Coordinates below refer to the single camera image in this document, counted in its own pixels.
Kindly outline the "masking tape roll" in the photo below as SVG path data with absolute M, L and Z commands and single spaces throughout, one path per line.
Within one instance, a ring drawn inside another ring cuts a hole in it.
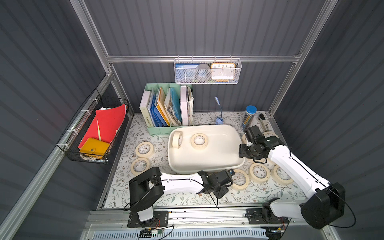
M 232 176 L 233 184 L 231 185 L 232 189 L 237 191 L 245 190 L 250 183 L 250 178 L 246 172 L 240 169 L 234 170 L 234 175 Z
M 172 147 L 179 149 L 183 141 L 183 132 L 175 131 L 172 138 Z
M 282 186 L 287 186 L 294 182 L 294 180 L 278 165 L 274 166 L 271 176 L 276 183 Z
M 142 142 L 136 146 L 136 155 L 139 158 L 151 158 L 154 154 L 154 146 L 150 142 Z
M 208 137 L 204 134 L 195 134 L 191 138 L 191 145 L 194 149 L 204 149 L 208 145 Z
M 276 138 L 279 138 L 279 136 L 277 134 L 275 134 L 274 132 L 272 131 L 266 131 L 263 133 L 263 135 L 266 137 L 266 138 L 269 138 L 269 137 L 276 137 Z
M 270 176 L 270 170 L 263 164 L 253 163 L 249 168 L 249 177 L 255 183 L 265 183 Z
M 131 164 L 131 172 L 136 177 L 151 167 L 151 163 L 146 158 L 137 158 Z
M 242 135 L 242 143 L 245 145 L 249 143 L 245 134 Z

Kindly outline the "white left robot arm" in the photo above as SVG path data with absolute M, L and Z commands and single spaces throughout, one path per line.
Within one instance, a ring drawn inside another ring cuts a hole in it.
M 170 175 L 152 167 L 129 181 L 130 202 L 124 211 L 130 211 L 140 223 L 145 223 L 155 219 L 154 204 L 163 195 L 207 194 L 219 200 L 234 184 L 234 175 L 233 169 L 213 174 L 199 171 L 191 175 Z

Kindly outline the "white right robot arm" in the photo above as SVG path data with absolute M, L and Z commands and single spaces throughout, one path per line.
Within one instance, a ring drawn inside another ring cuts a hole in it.
M 341 218 L 345 213 L 345 188 L 339 183 L 330 183 L 316 174 L 276 136 L 265 137 L 257 126 L 245 131 L 247 144 L 239 146 L 239 156 L 258 163 L 270 159 L 285 171 L 299 186 L 305 201 L 273 199 L 264 204 L 266 214 L 276 217 L 301 219 L 311 227 L 320 230 Z

